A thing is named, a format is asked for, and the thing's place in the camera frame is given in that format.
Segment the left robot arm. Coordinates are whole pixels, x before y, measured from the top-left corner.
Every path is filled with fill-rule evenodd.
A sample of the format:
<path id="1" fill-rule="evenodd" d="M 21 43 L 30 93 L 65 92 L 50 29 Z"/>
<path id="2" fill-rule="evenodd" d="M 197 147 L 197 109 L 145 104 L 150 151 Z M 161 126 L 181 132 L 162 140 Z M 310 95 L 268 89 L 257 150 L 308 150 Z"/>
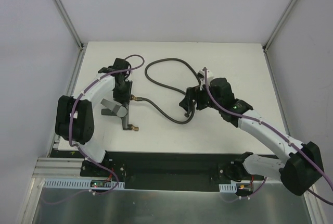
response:
<path id="1" fill-rule="evenodd" d="M 110 164 L 105 161 L 105 149 L 93 137 L 93 108 L 101 104 L 104 106 L 101 114 L 119 117 L 123 130 L 138 130 L 129 124 L 132 81 L 127 78 L 131 67 L 127 60 L 116 58 L 112 66 L 98 71 L 95 80 L 83 92 L 77 96 L 63 95 L 58 100 L 55 133 L 94 160 L 92 171 L 100 177 L 109 173 Z"/>

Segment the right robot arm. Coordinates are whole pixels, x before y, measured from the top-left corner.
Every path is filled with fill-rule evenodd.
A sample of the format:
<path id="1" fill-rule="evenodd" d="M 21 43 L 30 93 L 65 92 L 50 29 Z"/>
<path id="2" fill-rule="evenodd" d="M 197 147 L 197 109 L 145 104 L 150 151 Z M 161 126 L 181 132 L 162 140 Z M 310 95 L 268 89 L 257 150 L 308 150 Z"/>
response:
<path id="1" fill-rule="evenodd" d="M 230 180 L 260 175 L 282 182 L 291 193 L 300 196 L 325 174 L 321 152 L 315 143 L 305 144 L 274 129 L 251 105 L 234 96 L 225 78 L 202 81 L 199 86 L 187 88 L 179 106 L 187 113 L 194 109 L 217 110 L 223 120 L 256 138 L 276 156 L 243 153 L 224 168 Z"/>

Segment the dark grey faucet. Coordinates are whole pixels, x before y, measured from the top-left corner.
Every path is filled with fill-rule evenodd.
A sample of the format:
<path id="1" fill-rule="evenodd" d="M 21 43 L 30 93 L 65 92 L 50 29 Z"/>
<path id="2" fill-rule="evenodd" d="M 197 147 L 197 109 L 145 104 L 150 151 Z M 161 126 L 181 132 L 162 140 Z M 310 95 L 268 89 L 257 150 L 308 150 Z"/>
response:
<path id="1" fill-rule="evenodd" d="M 129 123 L 129 103 L 119 105 L 106 99 L 102 99 L 100 103 L 104 107 L 101 109 L 102 116 L 118 117 L 121 119 L 123 130 L 139 131 L 139 127 Z"/>

